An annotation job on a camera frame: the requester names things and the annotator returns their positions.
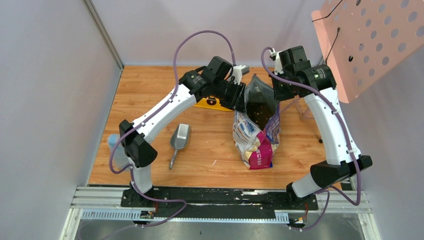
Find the pet food bag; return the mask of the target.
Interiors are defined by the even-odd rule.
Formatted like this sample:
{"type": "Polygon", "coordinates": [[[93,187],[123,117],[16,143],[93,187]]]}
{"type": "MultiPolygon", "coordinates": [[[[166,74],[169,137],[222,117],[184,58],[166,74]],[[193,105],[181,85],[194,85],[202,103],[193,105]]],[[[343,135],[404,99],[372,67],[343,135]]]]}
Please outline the pet food bag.
{"type": "Polygon", "coordinates": [[[245,88],[245,106],[248,102],[267,103],[276,108],[264,130],[261,130],[245,113],[235,112],[232,137],[241,161],[249,170],[273,167],[273,157],[280,144],[280,102],[274,98],[272,86],[256,74],[245,88]]]}

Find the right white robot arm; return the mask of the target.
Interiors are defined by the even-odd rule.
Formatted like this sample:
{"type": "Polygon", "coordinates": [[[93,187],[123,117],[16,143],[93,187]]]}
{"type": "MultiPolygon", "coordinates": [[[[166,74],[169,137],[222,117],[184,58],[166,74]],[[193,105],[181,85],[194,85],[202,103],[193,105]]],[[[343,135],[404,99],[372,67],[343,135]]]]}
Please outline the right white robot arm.
{"type": "Polygon", "coordinates": [[[313,164],[306,176],[287,185],[286,204],[298,209],[307,197],[355,176],[373,162],[357,148],[346,126],[330,67],[312,66],[301,45],[283,51],[271,49],[270,58],[275,62],[270,75],[275,99],[279,102],[295,97],[304,99],[325,150],[324,161],[313,164]]]}

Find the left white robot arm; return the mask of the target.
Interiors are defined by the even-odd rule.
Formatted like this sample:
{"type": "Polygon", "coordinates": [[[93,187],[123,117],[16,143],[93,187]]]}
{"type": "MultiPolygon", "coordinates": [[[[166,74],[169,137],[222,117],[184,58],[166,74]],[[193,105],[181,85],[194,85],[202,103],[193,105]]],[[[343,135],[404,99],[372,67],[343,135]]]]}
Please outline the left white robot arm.
{"type": "Polygon", "coordinates": [[[128,157],[131,182],[136,190],[134,200],[140,206],[153,201],[151,164],[158,156],[152,142],[171,121],[200,100],[214,97],[222,107],[244,112],[245,83],[243,75],[250,71],[247,65],[233,66],[225,59],[215,56],[207,66],[186,72],[177,80],[176,86],[157,105],[144,115],[119,124],[119,142],[128,157]]]}

